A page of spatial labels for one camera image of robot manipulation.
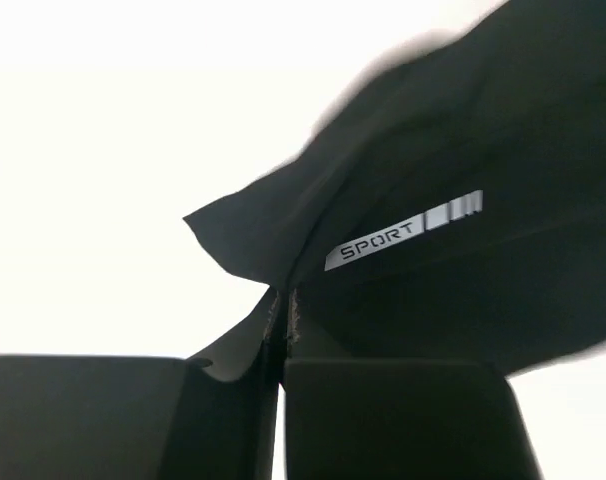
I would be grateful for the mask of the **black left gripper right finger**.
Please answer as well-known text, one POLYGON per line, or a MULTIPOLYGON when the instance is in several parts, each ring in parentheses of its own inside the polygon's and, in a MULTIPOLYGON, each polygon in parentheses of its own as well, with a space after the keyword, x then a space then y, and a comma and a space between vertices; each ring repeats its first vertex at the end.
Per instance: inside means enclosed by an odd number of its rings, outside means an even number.
POLYGON ((289 479, 539 479, 518 402, 467 360, 351 358, 289 296, 289 479))

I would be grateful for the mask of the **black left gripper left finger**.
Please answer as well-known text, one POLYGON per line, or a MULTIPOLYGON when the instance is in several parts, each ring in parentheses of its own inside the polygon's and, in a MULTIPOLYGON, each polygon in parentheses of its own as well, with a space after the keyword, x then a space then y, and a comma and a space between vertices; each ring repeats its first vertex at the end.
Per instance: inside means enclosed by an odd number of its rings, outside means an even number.
POLYGON ((186 359, 0 355, 0 479, 270 478, 280 315, 186 359))

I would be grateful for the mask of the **black sport shorts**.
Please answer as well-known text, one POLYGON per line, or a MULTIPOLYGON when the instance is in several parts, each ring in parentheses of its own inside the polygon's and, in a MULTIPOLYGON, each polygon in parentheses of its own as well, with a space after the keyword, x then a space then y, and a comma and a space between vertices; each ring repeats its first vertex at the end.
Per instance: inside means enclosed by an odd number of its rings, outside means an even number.
POLYGON ((186 217, 290 304, 295 358, 513 373, 606 341, 606 0, 509 1, 186 217))

